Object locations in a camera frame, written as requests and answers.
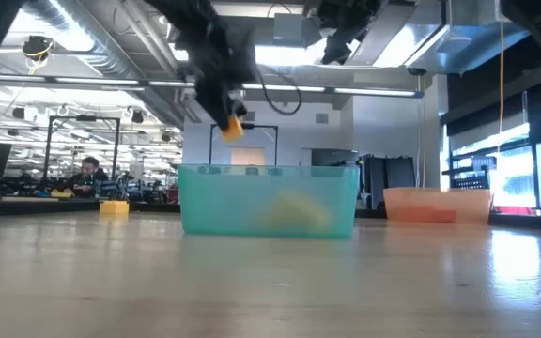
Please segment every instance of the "yellow cable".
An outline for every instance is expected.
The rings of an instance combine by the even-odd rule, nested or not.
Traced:
[[[35,62],[33,67],[30,69],[30,71],[28,71],[28,75],[35,75],[35,72],[37,71],[37,69],[39,69],[39,62],[41,62],[42,58],[43,58],[43,54],[39,56],[39,60]]]
[[[36,53],[25,53],[23,52],[24,56],[27,56],[27,57],[33,57],[33,56],[42,56],[44,55],[45,53],[49,52],[52,50],[52,46],[54,46],[54,43],[50,43],[49,46],[47,46],[47,48],[45,48],[44,50],[40,51],[40,52],[36,52]]]
[[[427,107],[425,104],[425,93],[427,92],[427,74],[423,75],[425,85],[423,87],[423,189],[425,188],[425,173],[427,169],[427,130],[426,130],[426,121],[427,121]]]
[[[500,46],[500,127],[498,131],[498,155],[500,155],[502,123],[504,121],[504,22],[500,22]]]

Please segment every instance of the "cable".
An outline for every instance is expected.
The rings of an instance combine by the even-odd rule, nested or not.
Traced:
[[[270,72],[277,75],[278,77],[282,78],[288,84],[293,85],[296,88],[296,92],[298,93],[298,106],[292,112],[286,112],[286,111],[280,109],[279,107],[274,105],[271,98],[269,97],[269,91],[267,90],[267,85],[264,83],[264,78],[262,77],[262,73],[260,72],[260,68],[256,67],[255,71],[256,71],[258,77],[260,78],[260,83],[262,84],[262,92],[264,93],[264,97],[267,99],[267,102],[269,103],[269,106],[272,108],[272,110],[279,113],[280,115],[285,115],[285,116],[295,115],[300,110],[302,102],[303,102],[303,98],[302,98],[302,95],[301,95],[301,91],[298,88],[298,84],[296,84],[296,82],[293,79],[290,79],[289,77],[285,76],[284,74],[280,73],[279,71],[276,71],[275,69],[272,69],[270,67],[267,67],[267,69]]]
[[[41,54],[39,56],[39,60],[43,57],[44,53]],[[35,74],[35,71],[37,71],[39,67],[36,67],[36,65],[33,66],[33,68],[28,71],[28,75],[34,75]],[[24,86],[26,85],[26,83],[23,83],[21,86],[20,86],[20,89],[18,89],[18,93],[16,93],[16,96],[14,97],[14,99],[11,101],[11,103],[8,105],[8,107],[6,108],[6,110],[0,114],[0,120],[3,118],[3,116],[5,116],[8,112],[9,112],[9,108],[11,108],[14,103],[16,103],[16,101],[18,100],[18,98],[20,97],[20,94],[23,93],[23,90],[24,90]]]
[[[23,51],[23,54],[24,56],[26,57],[35,57],[35,56],[43,56],[44,54],[48,53],[49,51],[52,50],[52,47],[54,47],[54,42],[50,42],[49,43],[49,46],[47,46],[47,48],[45,48],[44,50],[40,51],[40,52],[36,52],[36,53],[26,53]]]
[[[427,74],[423,75],[425,85],[423,89],[423,189],[425,188],[425,178],[426,178],[426,172],[427,172],[427,105],[425,102],[425,93],[427,91]]]
[[[287,11],[289,12],[289,14],[293,14],[293,12],[291,11],[291,9],[289,9],[288,6],[286,6],[286,4],[282,3],[282,2],[276,2],[272,5],[270,5],[270,8],[269,8],[269,12],[267,13],[267,18],[270,18],[271,17],[271,11],[272,9],[277,6],[277,5],[281,5],[283,8],[287,9]]]
[[[498,155],[500,155],[502,123],[504,121],[504,22],[500,22],[500,45],[500,127],[498,131]]]

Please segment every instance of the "doorway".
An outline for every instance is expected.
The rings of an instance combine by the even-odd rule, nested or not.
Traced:
[[[265,165],[264,148],[234,147],[231,148],[232,165]]]

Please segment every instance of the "man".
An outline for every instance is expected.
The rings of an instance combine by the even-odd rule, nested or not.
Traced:
[[[100,169],[100,162],[92,157],[82,161],[81,173],[71,177],[64,185],[65,192],[73,192],[76,197],[95,197],[93,185],[96,180],[106,181],[108,176]]]

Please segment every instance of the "fluorescent light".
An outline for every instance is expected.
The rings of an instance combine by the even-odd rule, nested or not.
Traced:
[[[322,93],[325,91],[325,87],[315,87],[315,86],[298,86],[295,87],[293,85],[282,85],[282,84],[267,84],[266,85],[268,90],[296,90],[299,89],[302,92],[310,92],[310,93]],[[244,84],[244,89],[253,89],[253,90],[261,90],[262,84]]]
[[[45,82],[47,81],[43,76],[34,75],[2,75],[0,74],[0,81],[28,81],[28,82]]]
[[[287,10],[282,5],[275,5],[271,8],[272,4],[254,4],[254,3],[230,3],[230,2],[213,2],[212,5],[216,12],[221,16],[240,16],[251,18],[273,18],[274,14],[279,13],[291,13],[302,14],[304,10],[303,5],[291,5],[286,4],[289,8]]]
[[[349,95],[372,95],[386,97],[404,97],[412,98],[416,96],[416,92],[408,90],[389,90],[389,89],[358,89],[358,88],[335,88],[335,94]]]
[[[450,31],[450,24],[446,24],[444,27],[440,29],[438,33],[436,33],[433,38],[431,38],[421,49],[416,51],[405,63],[404,66],[409,67],[413,63],[415,63],[421,56],[423,56],[427,51],[433,47],[444,35],[446,35]]]
[[[150,81],[149,84],[152,86],[169,86],[169,87],[177,87],[177,88],[195,87],[195,83],[192,83],[192,82],[183,83],[179,81]]]
[[[103,85],[101,87],[101,90],[144,91],[146,89],[144,87],[122,87],[122,86],[115,86],[115,85]]]
[[[91,130],[91,132],[116,133],[116,130]],[[140,133],[146,133],[146,132],[145,131],[120,131],[120,133],[124,133],[124,134],[140,134]]]
[[[55,78],[62,84],[84,84],[84,85],[139,85],[136,80],[118,80],[118,79],[87,79],[87,78]]]

